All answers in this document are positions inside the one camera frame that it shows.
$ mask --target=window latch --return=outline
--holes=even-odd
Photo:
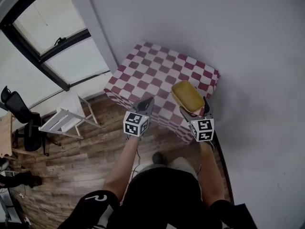
[[[56,43],[54,44],[54,46],[56,46],[56,45],[62,43],[64,40],[66,40],[65,37],[64,37],[64,38],[61,38],[61,37],[60,37],[59,39],[57,39],[57,41],[56,41]]]

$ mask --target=wooden floor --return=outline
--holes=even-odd
[[[93,98],[89,102],[102,128],[82,124],[80,132],[84,136],[83,140],[63,135],[50,135],[55,141],[60,142],[62,147],[47,144],[49,157],[42,154],[41,148],[37,151],[41,156],[19,155],[18,161],[10,162],[16,171],[22,171],[20,167],[25,166],[34,175],[42,177],[42,186],[31,189],[22,185],[11,189],[13,196],[21,204],[23,214],[29,217],[32,228],[55,229],[67,218],[50,214],[42,208],[55,214],[69,215],[82,196],[101,189],[106,175],[126,143],[122,129],[126,109],[105,95]],[[188,146],[172,131],[154,123],[145,132],[138,150],[141,165],[137,170],[151,164],[152,155],[157,151],[161,151],[168,162],[179,156],[185,157],[196,172],[200,166],[198,159],[200,149],[197,143]],[[226,199],[230,201],[217,150],[215,158],[223,176]],[[138,157],[135,159],[134,167],[137,163]],[[18,191],[24,193],[24,189],[26,189],[26,198],[22,199]]]

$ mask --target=forearm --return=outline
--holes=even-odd
[[[202,197],[206,206],[210,207],[215,201],[224,199],[224,184],[211,147],[206,142],[201,142],[200,149]]]
[[[123,199],[127,188],[139,141],[139,137],[130,137],[120,158],[115,162],[114,167],[106,177],[103,189],[113,192],[119,201]]]

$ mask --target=white chair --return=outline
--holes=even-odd
[[[91,114],[87,117],[85,117],[84,111],[81,106],[81,101],[86,103],[90,110]],[[83,136],[78,130],[78,126],[84,122],[87,122],[96,127],[101,127],[97,123],[90,103],[80,98],[77,94],[73,94],[57,108],[57,113],[50,120],[48,120],[42,127],[39,127],[39,130],[43,132],[50,132],[54,134],[67,135],[83,139]],[[67,131],[69,131],[73,127],[75,127],[76,129],[77,135],[67,133]]]

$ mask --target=chair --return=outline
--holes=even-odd
[[[87,104],[91,113],[89,116],[85,116],[81,106],[81,101]],[[81,125],[83,122],[87,122],[96,127],[101,127],[97,123],[97,120],[91,108],[91,104],[80,98],[77,94],[70,95],[70,97],[68,97],[66,101],[61,104],[61,106],[71,109],[79,114],[72,113],[69,110],[65,110],[59,107],[57,109],[57,113],[52,116],[52,118],[48,120],[42,127],[39,127],[40,131],[83,139],[83,136],[78,130],[78,126]],[[67,132],[73,127],[75,127],[76,129],[77,135],[70,134]]]
[[[13,144],[18,145],[18,138],[24,138],[24,149],[29,152],[38,150],[41,145],[43,146],[44,155],[48,156],[45,149],[45,139],[51,141],[46,133],[39,131],[39,127],[43,125],[43,121],[39,113],[34,113],[30,111],[18,92],[12,92],[6,86],[1,93],[1,101],[4,103],[5,107],[12,112],[18,121],[26,124],[24,127],[24,134],[19,134],[18,130],[15,132],[15,137]]]

